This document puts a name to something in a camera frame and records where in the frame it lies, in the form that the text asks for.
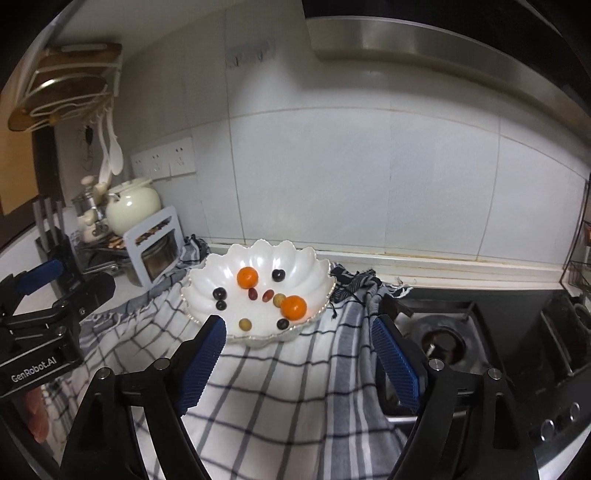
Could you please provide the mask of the person hand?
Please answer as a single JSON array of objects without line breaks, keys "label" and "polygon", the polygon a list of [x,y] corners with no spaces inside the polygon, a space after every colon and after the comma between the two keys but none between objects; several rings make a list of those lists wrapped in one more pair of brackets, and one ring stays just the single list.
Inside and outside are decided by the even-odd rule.
[{"label": "person hand", "polygon": [[30,390],[25,394],[24,410],[29,431],[39,444],[43,443],[49,433],[49,419],[40,388]]}]

